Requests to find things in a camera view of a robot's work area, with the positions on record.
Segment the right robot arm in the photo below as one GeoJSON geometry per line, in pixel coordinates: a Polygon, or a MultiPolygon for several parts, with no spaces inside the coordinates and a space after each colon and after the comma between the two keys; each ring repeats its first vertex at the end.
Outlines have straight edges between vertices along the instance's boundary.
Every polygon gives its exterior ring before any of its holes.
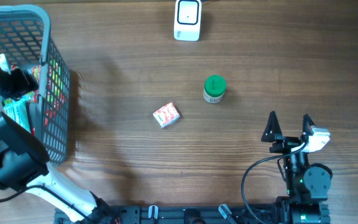
{"type": "Polygon", "coordinates": [[[287,196],[277,197],[271,217],[263,216],[268,223],[329,223],[328,190],[332,170],[321,164],[310,164],[308,155],[323,149],[330,140],[326,128],[317,127],[308,114],[303,116],[300,137],[282,134],[276,112],[269,114],[262,142],[271,142],[269,151],[279,154],[283,165],[279,171],[286,183],[287,196]]]}

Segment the Haribo gummy candy bag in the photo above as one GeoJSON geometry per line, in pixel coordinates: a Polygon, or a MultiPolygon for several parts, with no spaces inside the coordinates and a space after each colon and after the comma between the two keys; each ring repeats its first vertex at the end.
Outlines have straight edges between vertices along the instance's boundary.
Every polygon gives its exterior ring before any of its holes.
{"type": "MultiPolygon", "coordinates": [[[[33,75],[33,77],[37,80],[37,83],[40,83],[41,68],[42,67],[40,65],[38,65],[38,66],[32,67],[28,70],[28,72],[30,72],[33,75]]],[[[18,100],[13,100],[12,98],[7,98],[2,101],[2,105],[6,106],[13,102],[20,101],[20,100],[30,102],[30,103],[37,103],[38,102],[38,99],[37,99],[38,94],[39,94],[39,89],[26,93],[25,95],[21,96],[18,100]]]]}

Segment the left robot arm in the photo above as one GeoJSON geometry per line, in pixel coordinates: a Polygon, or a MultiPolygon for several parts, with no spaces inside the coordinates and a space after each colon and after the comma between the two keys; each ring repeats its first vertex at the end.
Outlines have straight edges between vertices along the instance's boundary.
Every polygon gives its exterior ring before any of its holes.
{"type": "Polygon", "coordinates": [[[0,64],[0,189],[37,195],[64,212],[73,223],[118,223],[113,209],[54,168],[44,145],[9,117],[3,98],[20,98],[39,88],[19,67],[0,64]]]}

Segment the green lid jar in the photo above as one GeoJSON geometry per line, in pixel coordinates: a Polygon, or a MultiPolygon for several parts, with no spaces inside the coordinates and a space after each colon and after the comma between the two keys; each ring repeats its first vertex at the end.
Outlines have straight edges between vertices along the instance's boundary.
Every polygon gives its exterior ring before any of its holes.
{"type": "Polygon", "coordinates": [[[208,77],[204,83],[203,97],[208,103],[219,103],[226,91],[226,81],[220,75],[208,77]]]}

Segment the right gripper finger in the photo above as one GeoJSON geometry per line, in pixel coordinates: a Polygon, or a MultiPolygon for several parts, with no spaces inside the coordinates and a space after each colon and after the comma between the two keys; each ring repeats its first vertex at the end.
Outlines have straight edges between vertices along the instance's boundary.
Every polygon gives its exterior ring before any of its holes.
{"type": "Polygon", "coordinates": [[[282,130],[280,128],[277,114],[271,111],[264,133],[262,134],[262,142],[275,142],[283,139],[282,130]]]}
{"type": "Polygon", "coordinates": [[[315,127],[315,124],[309,114],[305,114],[303,116],[303,125],[302,125],[302,131],[303,135],[312,135],[313,134],[313,128],[315,127]]]}

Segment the small red white box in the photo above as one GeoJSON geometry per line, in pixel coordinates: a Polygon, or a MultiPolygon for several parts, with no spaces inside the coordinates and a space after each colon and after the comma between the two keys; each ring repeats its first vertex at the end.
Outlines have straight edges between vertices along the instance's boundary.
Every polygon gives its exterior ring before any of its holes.
{"type": "Polygon", "coordinates": [[[172,102],[162,106],[158,110],[153,112],[153,117],[158,122],[161,128],[173,124],[179,117],[180,114],[175,108],[172,102]]]}

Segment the white barcode scanner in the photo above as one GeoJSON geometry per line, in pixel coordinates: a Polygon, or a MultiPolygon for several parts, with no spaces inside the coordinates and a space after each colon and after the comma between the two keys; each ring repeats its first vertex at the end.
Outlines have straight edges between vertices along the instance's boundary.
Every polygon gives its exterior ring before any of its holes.
{"type": "Polygon", "coordinates": [[[195,42],[201,32],[200,0],[176,0],[173,35],[176,40],[195,42]]]}

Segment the teal tissue packet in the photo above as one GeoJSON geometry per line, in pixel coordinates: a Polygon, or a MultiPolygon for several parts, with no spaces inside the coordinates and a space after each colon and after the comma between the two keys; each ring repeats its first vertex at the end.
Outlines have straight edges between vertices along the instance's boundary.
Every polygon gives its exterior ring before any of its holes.
{"type": "Polygon", "coordinates": [[[4,106],[5,113],[28,132],[30,130],[26,100],[19,100],[4,106]]]}

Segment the grey plastic shopping basket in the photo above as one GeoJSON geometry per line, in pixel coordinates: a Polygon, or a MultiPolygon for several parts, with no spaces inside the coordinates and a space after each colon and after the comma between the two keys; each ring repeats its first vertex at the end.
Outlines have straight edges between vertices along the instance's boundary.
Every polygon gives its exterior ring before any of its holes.
{"type": "Polygon", "coordinates": [[[70,72],[51,37],[47,12],[35,5],[0,6],[0,54],[23,70],[40,67],[35,103],[27,107],[33,134],[53,166],[67,158],[70,72]]]}

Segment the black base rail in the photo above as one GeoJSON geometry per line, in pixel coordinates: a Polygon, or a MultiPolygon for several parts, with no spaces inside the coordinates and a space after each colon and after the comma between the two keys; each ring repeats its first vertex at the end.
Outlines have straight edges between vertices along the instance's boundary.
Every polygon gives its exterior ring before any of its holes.
{"type": "MultiPolygon", "coordinates": [[[[252,205],[255,215],[264,223],[331,223],[328,206],[290,206],[287,214],[274,204],[252,205]]],[[[113,206],[116,223],[239,223],[252,224],[257,220],[243,207],[230,207],[231,214],[224,218],[218,207],[159,207],[158,217],[149,214],[149,207],[113,206]]]]}

